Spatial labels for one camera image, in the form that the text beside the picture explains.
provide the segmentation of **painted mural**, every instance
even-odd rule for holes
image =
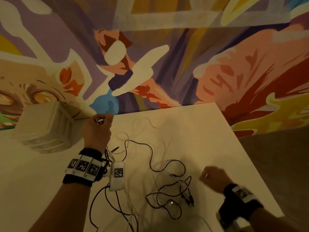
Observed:
[[[0,23],[0,129],[49,101],[216,102],[239,137],[309,123],[309,0],[0,0]]]

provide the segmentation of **wall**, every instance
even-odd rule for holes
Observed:
[[[237,136],[309,123],[309,0],[0,0],[0,124],[215,101]]]

